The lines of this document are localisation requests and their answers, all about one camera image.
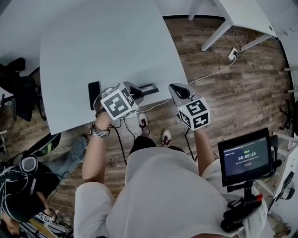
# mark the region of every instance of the jeans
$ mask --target jeans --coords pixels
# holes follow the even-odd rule
[[[48,167],[53,174],[56,174],[59,179],[66,179],[77,168],[79,163],[84,161],[84,149],[87,145],[88,141],[84,137],[79,137],[75,140],[70,151],[52,161],[42,162],[42,164]]]

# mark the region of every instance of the white table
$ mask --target white table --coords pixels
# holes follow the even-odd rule
[[[194,0],[188,19],[193,20],[203,0]],[[263,36],[253,40],[240,49],[247,50],[256,44],[270,38],[277,37],[273,26],[256,0],[214,0],[222,11],[225,22],[202,45],[201,50],[206,51],[231,26],[240,26],[264,33]]]
[[[5,91],[3,88],[0,87],[0,98],[2,98],[2,94],[4,94],[4,98],[8,98],[8,97],[11,97],[13,96],[11,93]]]
[[[171,35],[151,0],[91,0],[63,13],[41,39],[41,88],[52,134],[94,121],[88,83],[155,83],[140,106],[187,84]]]

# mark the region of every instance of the person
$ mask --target person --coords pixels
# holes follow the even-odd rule
[[[168,129],[161,147],[149,138],[150,127],[139,113],[142,134],[130,151],[125,187],[116,201],[104,185],[104,138],[92,136],[82,167],[83,184],[75,194],[74,238],[257,238],[264,227],[267,207],[244,222],[244,228],[224,232],[220,223],[231,200],[243,190],[227,193],[222,187],[220,161],[216,160],[204,128],[194,131],[197,164],[182,149],[171,146]],[[107,130],[106,112],[95,121]]]
[[[84,149],[88,140],[79,137],[70,151],[52,161],[38,163],[34,175],[24,176],[16,182],[3,183],[1,187],[2,208],[0,232],[20,236],[19,222],[26,222],[40,212],[52,217],[47,198],[56,190],[60,181],[67,178],[84,160]]]

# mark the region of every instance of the black phone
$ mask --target black phone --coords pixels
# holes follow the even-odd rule
[[[93,107],[94,101],[96,100],[99,93],[101,92],[101,86],[100,86],[99,81],[89,83],[88,84],[88,89],[89,89],[90,109],[92,111],[94,111],[94,107]]]

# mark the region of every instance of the sneaker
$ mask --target sneaker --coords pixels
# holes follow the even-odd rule
[[[171,132],[169,131],[169,129],[163,129],[161,136],[162,136],[162,147],[170,147]]]
[[[139,113],[138,114],[139,118],[139,126],[142,129],[142,133],[146,133],[150,135],[150,128],[148,126],[148,118],[145,113]]]

